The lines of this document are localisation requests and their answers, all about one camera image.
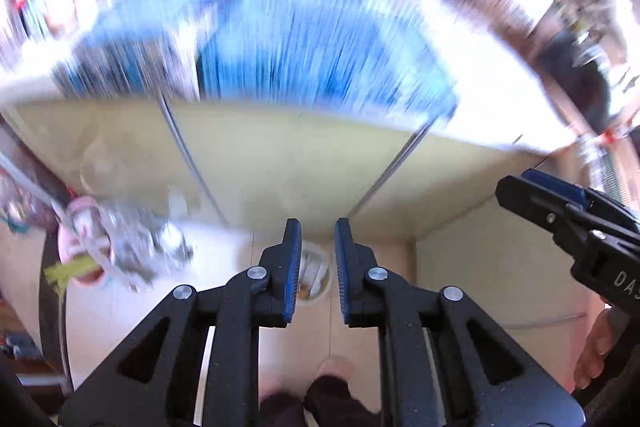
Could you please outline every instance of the plastic bag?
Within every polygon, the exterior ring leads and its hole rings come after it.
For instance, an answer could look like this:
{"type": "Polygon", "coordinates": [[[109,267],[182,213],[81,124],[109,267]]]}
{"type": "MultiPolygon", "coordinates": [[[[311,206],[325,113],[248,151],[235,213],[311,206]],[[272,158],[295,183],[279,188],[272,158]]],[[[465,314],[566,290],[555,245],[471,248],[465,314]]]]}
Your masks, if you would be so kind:
{"type": "Polygon", "coordinates": [[[181,271],[193,256],[182,230],[146,208],[101,201],[67,214],[66,225],[73,227],[80,242],[75,253],[88,252],[105,272],[134,291],[181,271]],[[105,235],[110,243],[108,257],[97,247],[105,235]]]}

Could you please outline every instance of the person's foot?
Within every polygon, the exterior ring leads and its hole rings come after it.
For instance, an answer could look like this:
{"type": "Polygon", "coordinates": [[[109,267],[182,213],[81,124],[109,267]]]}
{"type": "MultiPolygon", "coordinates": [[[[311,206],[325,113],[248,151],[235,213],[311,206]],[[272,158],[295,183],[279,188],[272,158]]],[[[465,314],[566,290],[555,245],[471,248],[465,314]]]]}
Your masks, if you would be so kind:
{"type": "Polygon", "coordinates": [[[262,403],[268,397],[283,391],[284,381],[280,375],[258,372],[258,403],[262,403]]]}
{"type": "Polygon", "coordinates": [[[351,380],[354,365],[344,357],[334,356],[322,360],[316,372],[316,378],[320,377],[337,377],[345,382],[351,380]]]}

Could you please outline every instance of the metal rod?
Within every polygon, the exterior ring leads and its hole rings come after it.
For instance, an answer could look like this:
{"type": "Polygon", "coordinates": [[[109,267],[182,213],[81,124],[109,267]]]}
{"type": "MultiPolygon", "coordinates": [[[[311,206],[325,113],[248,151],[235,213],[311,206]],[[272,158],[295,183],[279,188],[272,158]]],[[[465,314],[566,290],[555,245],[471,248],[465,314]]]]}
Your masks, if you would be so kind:
{"type": "Polygon", "coordinates": [[[55,373],[43,373],[38,375],[24,375],[18,373],[15,375],[24,387],[46,387],[50,385],[66,385],[66,377],[64,375],[56,375],[55,373]]]}
{"type": "Polygon", "coordinates": [[[222,224],[225,227],[228,228],[230,224],[229,224],[228,220],[226,219],[225,215],[222,213],[222,209],[220,209],[220,206],[219,206],[218,202],[216,201],[216,198],[214,198],[213,194],[211,194],[211,191],[209,190],[209,187],[207,186],[207,182],[204,181],[204,178],[202,177],[202,174],[200,174],[200,171],[198,170],[198,167],[196,166],[196,164],[195,164],[195,162],[193,160],[193,157],[191,156],[191,153],[189,152],[189,149],[187,148],[187,144],[184,142],[184,138],[182,137],[182,134],[180,133],[180,129],[178,129],[178,125],[175,122],[174,115],[171,112],[171,108],[169,107],[169,104],[166,101],[166,98],[164,97],[164,94],[160,94],[158,96],[158,103],[160,104],[160,110],[162,111],[162,115],[164,116],[164,120],[166,121],[167,125],[169,126],[169,129],[171,130],[171,134],[174,137],[175,143],[178,146],[178,149],[180,150],[180,153],[182,154],[182,158],[184,159],[184,162],[187,163],[187,166],[188,166],[189,170],[191,171],[191,174],[193,175],[193,177],[198,182],[198,185],[200,186],[200,190],[203,191],[203,193],[206,196],[207,200],[209,200],[209,203],[211,203],[211,206],[213,206],[214,210],[218,214],[218,217],[220,218],[220,221],[222,222],[222,224]]]}
{"type": "Polygon", "coordinates": [[[65,374],[70,393],[74,390],[74,381],[69,365],[69,349],[66,343],[66,295],[58,299],[58,340],[60,341],[60,358],[62,359],[62,371],[65,374]]]}
{"type": "Polygon", "coordinates": [[[420,142],[427,136],[430,131],[433,123],[428,123],[420,127],[418,131],[412,134],[411,138],[407,140],[407,142],[402,146],[400,152],[396,155],[391,163],[386,166],[385,170],[380,174],[380,177],[371,185],[371,188],[367,190],[366,194],[360,198],[360,201],[356,203],[356,205],[349,211],[347,217],[353,217],[366,203],[369,201],[373,195],[380,190],[380,187],[386,183],[386,181],[393,175],[394,172],[398,170],[398,168],[404,163],[404,161],[409,157],[409,155],[415,150],[420,142]]]}
{"type": "Polygon", "coordinates": [[[56,212],[65,208],[65,205],[62,204],[61,201],[49,194],[44,188],[40,187],[2,152],[0,152],[0,167],[7,171],[7,174],[9,174],[18,185],[21,185],[33,194],[33,196],[42,201],[42,203],[50,206],[56,212]]]}

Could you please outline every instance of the finger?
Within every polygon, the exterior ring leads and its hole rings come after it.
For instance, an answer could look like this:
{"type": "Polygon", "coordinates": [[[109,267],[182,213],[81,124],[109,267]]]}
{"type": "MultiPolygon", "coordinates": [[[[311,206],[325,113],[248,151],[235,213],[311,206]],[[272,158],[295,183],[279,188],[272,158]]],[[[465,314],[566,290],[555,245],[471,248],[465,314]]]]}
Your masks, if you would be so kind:
{"type": "Polygon", "coordinates": [[[574,382],[578,389],[584,389],[591,383],[591,377],[585,371],[584,364],[580,360],[575,364],[574,382]]]}
{"type": "Polygon", "coordinates": [[[596,353],[593,347],[585,346],[580,355],[580,361],[584,371],[590,378],[599,377],[604,370],[604,359],[596,353]]]}
{"type": "Polygon", "coordinates": [[[587,335],[585,346],[591,346],[598,355],[606,355],[613,347],[613,331],[609,324],[609,310],[598,315],[590,333],[587,335]]]}

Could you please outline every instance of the person's leg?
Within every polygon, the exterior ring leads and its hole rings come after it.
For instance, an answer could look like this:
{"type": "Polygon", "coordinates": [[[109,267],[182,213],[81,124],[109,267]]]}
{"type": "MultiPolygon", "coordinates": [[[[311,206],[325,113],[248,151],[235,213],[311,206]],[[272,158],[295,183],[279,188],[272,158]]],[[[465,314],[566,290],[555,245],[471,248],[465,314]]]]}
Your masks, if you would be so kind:
{"type": "Polygon", "coordinates": [[[258,427],[306,427],[302,402],[282,390],[280,379],[261,375],[258,400],[258,427]]]}
{"type": "Polygon", "coordinates": [[[319,427],[373,427],[380,425],[374,414],[351,396],[347,381],[353,364],[341,357],[321,363],[316,380],[306,392],[304,406],[319,427]]]}
{"type": "Polygon", "coordinates": [[[306,427],[302,402],[287,393],[267,397],[260,403],[258,427],[306,427]]]}

